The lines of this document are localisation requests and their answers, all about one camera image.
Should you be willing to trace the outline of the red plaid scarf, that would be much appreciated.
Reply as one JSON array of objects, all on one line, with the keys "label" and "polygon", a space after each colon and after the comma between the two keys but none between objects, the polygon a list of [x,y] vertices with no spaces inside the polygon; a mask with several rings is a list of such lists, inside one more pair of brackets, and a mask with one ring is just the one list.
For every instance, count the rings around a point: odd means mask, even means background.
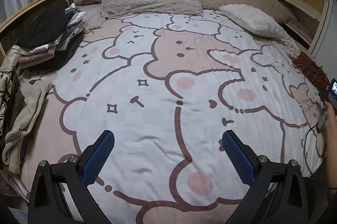
[{"label": "red plaid scarf", "polygon": [[304,52],[301,51],[297,56],[290,56],[290,59],[293,66],[298,68],[318,90],[325,90],[330,85],[330,81],[322,67],[318,66]]}]

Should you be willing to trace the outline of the stack of folded clothes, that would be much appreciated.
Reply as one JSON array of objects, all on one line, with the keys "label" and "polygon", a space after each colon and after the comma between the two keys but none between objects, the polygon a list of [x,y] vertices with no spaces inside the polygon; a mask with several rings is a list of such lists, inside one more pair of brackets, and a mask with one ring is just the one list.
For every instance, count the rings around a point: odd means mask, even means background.
[{"label": "stack of folded clothes", "polygon": [[21,48],[18,59],[21,69],[31,68],[65,51],[86,13],[75,4],[66,2],[42,8],[15,44]]}]

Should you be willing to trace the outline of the beige garment on bed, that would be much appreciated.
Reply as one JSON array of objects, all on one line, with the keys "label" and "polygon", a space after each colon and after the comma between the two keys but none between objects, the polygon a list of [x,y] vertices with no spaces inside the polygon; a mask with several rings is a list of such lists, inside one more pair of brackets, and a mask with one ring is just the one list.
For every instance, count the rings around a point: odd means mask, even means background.
[{"label": "beige garment on bed", "polygon": [[50,80],[37,80],[33,84],[21,78],[15,94],[14,117],[5,135],[2,162],[14,174],[20,173],[23,139],[31,133],[41,112],[48,92],[54,86]]}]

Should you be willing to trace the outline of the small white fluffy pillow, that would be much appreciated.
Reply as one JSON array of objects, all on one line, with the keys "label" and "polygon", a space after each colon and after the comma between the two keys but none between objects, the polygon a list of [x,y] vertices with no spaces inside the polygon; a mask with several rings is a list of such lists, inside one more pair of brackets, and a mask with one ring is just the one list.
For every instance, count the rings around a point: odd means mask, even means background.
[{"label": "small white fluffy pillow", "polygon": [[219,10],[231,21],[254,35],[273,39],[286,37],[281,25],[258,8],[245,4],[229,4],[221,6]]}]

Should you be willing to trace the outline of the beige printed storage bag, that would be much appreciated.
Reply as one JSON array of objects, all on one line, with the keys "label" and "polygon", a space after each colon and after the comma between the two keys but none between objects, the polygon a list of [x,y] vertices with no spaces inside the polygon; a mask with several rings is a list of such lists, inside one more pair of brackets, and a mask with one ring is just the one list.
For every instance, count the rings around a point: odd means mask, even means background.
[{"label": "beige printed storage bag", "polygon": [[13,75],[16,73],[15,68],[21,56],[21,51],[22,49],[19,46],[13,45],[1,64],[1,139],[5,135],[6,121],[8,120],[6,115],[9,112],[10,100],[15,86]]}]

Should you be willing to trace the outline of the pink white bear bedsheet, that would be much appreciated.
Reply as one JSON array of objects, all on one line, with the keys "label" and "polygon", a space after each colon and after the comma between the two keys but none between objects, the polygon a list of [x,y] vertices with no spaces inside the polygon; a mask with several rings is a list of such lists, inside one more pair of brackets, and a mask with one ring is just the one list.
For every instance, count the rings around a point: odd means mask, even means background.
[{"label": "pink white bear bedsheet", "polygon": [[294,68],[299,49],[250,34],[219,12],[137,14],[84,37],[51,80],[19,175],[28,196],[39,161],[63,162],[105,130],[115,147],[89,187],[112,223],[223,223],[247,192],[221,144],[233,130],[271,161],[323,161],[309,132],[316,88]]}]

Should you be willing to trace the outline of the wooden bedside shelf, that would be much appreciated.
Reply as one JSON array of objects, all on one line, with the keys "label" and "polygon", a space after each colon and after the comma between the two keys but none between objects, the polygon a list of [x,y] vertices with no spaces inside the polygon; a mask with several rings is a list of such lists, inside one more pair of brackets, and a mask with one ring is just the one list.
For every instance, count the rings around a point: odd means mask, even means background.
[{"label": "wooden bedside shelf", "polygon": [[11,40],[10,33],[18,29],[26,29],[29,22],[33,20],[33,15],[40,14],[45,10],[51,10],[57,6],[66,8],[70,6],[71,1],[72,0],[34,0],[5,19],[1,23],[1,62],[11,46],[15,43],[15,39],[14,41]]}]

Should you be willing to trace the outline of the cream wall shelf unit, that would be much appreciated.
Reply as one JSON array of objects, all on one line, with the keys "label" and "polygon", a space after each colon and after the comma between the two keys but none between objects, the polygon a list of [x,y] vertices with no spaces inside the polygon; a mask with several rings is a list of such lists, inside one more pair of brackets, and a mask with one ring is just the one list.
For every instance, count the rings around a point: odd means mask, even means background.
[{"label": "cream wall shelf unit", "polygon": [[281,0],[295,14],[297,21],[286,23],[287,29],[300,38],[312,53],[318,43],[328,11],[329,0]]}]

